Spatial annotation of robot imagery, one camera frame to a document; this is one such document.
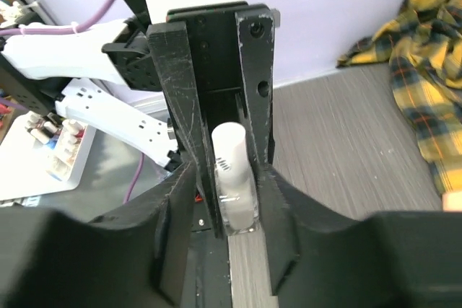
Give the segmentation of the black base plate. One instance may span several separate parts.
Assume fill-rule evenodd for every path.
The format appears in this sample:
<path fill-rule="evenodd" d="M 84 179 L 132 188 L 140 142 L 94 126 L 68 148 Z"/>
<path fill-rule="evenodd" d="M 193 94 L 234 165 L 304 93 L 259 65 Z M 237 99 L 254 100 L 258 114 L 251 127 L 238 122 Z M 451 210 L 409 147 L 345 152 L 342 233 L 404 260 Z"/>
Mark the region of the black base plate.
<path fill-rule="evenodd" d="M 232 308 L 228 243 L 215 237 L 205 202 L 196 199 L 188 262 L 183 284 L 183 308 Z"/>

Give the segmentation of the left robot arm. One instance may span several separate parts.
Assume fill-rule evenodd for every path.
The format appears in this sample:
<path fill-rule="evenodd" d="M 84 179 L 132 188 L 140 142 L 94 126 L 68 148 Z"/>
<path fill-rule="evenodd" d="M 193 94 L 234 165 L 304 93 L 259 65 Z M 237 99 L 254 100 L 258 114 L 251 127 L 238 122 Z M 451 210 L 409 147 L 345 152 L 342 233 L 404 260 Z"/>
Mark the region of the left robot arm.
<path fill-rule="evenodd" d="M 161 91 L 213 225 L 246 233 L 261 219 L 258 165 L 274 154 L 279 24 L 276 9 L 237 2 L 172 10 L 165 22 L 145 28 L 135 19 L 79 34 L 27 27 L 10 32 L 1 47 L 1 83 L 31 111 L 80 120 L 154 161 L 154 119 L 100 91 L 96 81 Z"/>

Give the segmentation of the white nail polish cap brush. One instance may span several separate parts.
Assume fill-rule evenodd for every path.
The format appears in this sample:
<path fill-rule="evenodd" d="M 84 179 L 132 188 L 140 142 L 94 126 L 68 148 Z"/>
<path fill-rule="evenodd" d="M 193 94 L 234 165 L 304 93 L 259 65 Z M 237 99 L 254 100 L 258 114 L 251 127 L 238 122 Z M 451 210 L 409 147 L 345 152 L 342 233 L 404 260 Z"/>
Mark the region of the white nail polish cap brush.
<path fill-rule="evenodd" d="M 212 144 L 219 183 L 236 188 L 248 179 L 246 131 L 239 123 L 227 122 L 212 131 Z"/>

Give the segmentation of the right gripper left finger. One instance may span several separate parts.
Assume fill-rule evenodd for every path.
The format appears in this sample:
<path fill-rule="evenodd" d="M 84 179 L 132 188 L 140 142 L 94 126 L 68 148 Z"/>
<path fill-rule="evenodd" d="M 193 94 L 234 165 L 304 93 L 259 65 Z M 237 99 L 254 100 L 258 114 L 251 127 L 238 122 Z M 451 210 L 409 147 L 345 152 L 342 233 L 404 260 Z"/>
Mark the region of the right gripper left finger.
<path fill-rule="evenodd" d="M 96 217 L 1 210 L 3 307 L 179 307 L 196 166 Z"/>

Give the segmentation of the yellow plaid shirt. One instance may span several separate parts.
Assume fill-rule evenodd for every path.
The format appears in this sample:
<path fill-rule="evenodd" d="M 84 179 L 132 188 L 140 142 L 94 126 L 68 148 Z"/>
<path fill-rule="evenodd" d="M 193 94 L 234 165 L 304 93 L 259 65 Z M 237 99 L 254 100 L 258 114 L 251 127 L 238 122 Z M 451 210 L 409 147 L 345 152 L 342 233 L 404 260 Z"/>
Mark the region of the yellow plaid shirt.
<path fill-rule="evenodd" d="M 337 66 L 369 63 L 388 64 L 394 99 L 440 194 L 461 191 L 461 0 L 403 0 Z"/>

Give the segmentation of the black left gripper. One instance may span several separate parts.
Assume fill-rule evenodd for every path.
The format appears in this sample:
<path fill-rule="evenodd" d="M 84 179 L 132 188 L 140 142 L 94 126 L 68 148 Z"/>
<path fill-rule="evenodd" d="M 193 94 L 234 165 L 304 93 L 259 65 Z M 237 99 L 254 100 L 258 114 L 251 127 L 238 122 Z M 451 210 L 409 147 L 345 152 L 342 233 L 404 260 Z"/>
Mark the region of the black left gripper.
<path fill-rule="evenodd" d="M 242 1 L 171 10 L 167 20 L 171 23 L 148 27 L 149 49 L 176 137 L 196 164 L 198 188 L 215 236 L 221 238 L 202 111 L 208 124 L 242 121 L 250 162 L 273 162 L 274 41 L 280 13 Z"/>

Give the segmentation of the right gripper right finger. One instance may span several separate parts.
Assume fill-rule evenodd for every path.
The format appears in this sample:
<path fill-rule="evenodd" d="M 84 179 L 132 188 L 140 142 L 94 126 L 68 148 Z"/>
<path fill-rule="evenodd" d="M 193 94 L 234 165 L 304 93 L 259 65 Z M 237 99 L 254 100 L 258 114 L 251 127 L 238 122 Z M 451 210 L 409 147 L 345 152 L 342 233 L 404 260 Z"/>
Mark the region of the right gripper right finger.
<path fill-rule="evenodd" d="M 386 211 L 356 221 L 270 165 L 258 192 L 280 307 L 459 307 L 461 215 Z"/>

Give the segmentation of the mannequin hand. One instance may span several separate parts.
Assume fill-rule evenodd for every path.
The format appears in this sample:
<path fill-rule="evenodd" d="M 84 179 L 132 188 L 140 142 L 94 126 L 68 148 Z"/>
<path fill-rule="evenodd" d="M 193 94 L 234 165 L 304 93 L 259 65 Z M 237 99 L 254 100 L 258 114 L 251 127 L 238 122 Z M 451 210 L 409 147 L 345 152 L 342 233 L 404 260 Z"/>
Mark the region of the mannequin hand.
<path fill-rule="evenodd" d="M 444 211 L 462 212 L 462 191 L 447 192 L 442 196 Z"/>

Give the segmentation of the white nail polish bottle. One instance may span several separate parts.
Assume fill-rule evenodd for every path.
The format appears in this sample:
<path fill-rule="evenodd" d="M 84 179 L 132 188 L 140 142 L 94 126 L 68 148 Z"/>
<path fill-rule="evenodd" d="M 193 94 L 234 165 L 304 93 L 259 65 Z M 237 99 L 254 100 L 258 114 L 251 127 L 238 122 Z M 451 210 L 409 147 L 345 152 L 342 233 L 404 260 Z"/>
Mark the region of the white nail polish bottle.
<path fill-rule="evenodd" d="M 252 169 L 216 163 L 215 182 L 226 235 L 253 232 L 258 223 L 259 210 Z"/>

